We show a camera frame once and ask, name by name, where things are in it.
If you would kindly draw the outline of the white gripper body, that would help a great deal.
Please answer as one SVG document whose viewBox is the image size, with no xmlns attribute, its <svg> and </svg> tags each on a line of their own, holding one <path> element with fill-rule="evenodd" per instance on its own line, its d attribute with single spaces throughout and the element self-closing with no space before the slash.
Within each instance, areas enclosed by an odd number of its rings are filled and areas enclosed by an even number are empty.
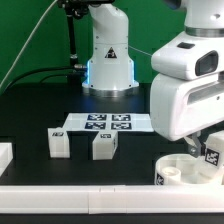
<svg viewBox="0 0 224 224">
<path fill-rule="evenodd" d="M 153 129 L 171 141 L 224 121 L 224 81 L 218 74 L 192 81 L 158 74 L 150 92 Z"/>
</svg>

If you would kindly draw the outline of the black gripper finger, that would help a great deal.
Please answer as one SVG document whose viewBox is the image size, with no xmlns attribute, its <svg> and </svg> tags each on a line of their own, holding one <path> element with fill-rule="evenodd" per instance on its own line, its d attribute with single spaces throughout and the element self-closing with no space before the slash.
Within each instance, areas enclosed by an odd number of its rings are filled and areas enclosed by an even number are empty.
<svg viewBox="0 0 224 224">
<path fill-rule="evenodd" d="M 200 135 L 200 132 L 195 132 L 185 137 L 185 141 L 188 144 L 188 152 L 193 157 L 205 154 L 205 144 L 199 139 Z"/>
</svg>

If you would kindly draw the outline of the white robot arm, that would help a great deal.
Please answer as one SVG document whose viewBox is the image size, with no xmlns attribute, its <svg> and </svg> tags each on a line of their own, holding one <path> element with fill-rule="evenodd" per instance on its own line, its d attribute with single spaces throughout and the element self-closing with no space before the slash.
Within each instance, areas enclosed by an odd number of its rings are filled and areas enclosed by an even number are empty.
<svg viewBox="0 0 224 224">
<path fill-rule="evenodd" d="M 128 18 L 112 0 L 92 1 L 93 55 L 83 88 L 101 96 L 138 86 L 128 54 Z M 185 139 L 195 156 L 206 146 L 200 131 L 224 120 L 224 0 L 164 0 L 184 9 L 184 30 L 152 54 L 157 72 L 151 84 L 152 128 L 176 141 Z"/>
</svg>

